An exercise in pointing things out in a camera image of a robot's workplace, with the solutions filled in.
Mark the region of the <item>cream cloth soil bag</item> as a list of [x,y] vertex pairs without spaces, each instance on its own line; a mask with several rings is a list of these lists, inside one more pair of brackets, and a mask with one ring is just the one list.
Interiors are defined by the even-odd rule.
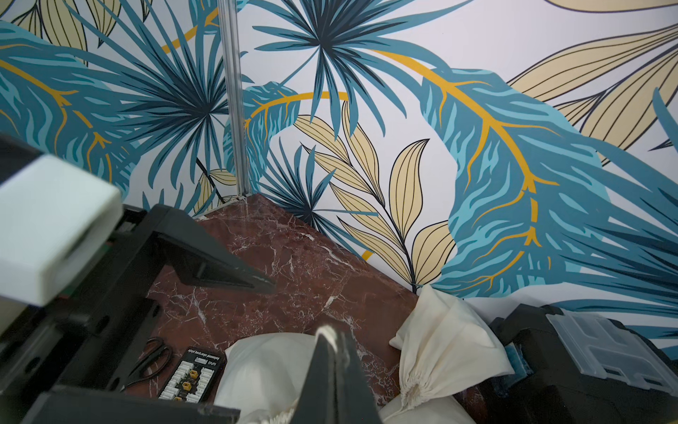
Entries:
[[[227,366],[214,405],[240,411],[240,423],[289,423],[311,364],[316,337],[271,333],[240,339],[225,353]],[[410,410],[395,397],[379,411],[384,423],[473,423],[457,400],[431,399]]]

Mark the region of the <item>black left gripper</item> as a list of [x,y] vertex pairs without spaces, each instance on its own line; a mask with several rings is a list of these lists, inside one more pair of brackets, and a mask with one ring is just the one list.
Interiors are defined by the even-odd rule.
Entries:
[[166,263],[186,285],[275,292],[182,210],[156,205],[124,219],[134,229],[116,236],[72,295],[28,307],[2,335],[2,402],[40,394],[23,423],[238,422],[238,409],[101,391],[119,390],[144,348],[159,312],[147,294]]

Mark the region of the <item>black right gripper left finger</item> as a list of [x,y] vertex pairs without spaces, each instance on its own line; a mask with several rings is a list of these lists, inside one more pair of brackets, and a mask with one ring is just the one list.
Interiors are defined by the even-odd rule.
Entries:
[[344,335],[330,325],[321,326],[291,423],[340,423],[346,368]]

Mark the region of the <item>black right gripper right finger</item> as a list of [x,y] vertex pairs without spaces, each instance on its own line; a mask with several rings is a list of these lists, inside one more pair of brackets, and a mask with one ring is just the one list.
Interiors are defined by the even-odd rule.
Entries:
[[382,424],[353,339],[342,332],[335,348],[334,405],[336,423]]

